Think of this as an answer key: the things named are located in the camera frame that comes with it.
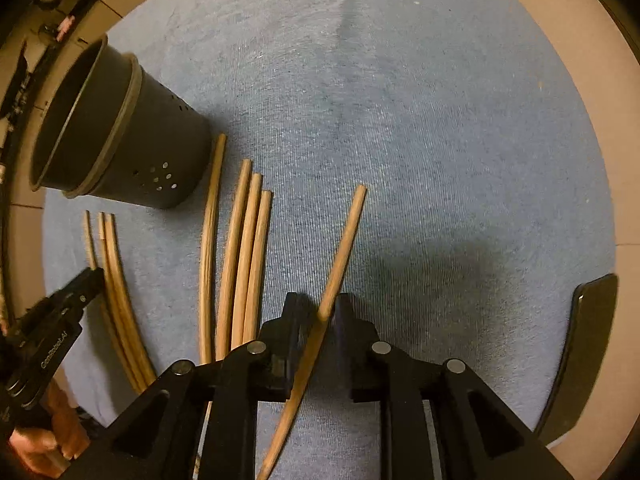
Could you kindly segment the left hand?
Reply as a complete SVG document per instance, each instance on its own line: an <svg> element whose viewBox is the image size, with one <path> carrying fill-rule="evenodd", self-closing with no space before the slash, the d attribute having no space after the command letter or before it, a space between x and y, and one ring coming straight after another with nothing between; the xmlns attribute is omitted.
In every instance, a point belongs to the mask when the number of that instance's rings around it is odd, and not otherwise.
<svg viewBox="0 0 640 480"><path fill-rule="evenodd" d="M27 469L58 479L65 468L51 460L50 454L58 451L64 460L73 460L85 452L90 439L67 394L55 380L48 385L41 405L50 416L51 429L16 428L9 444Z"/></svg>

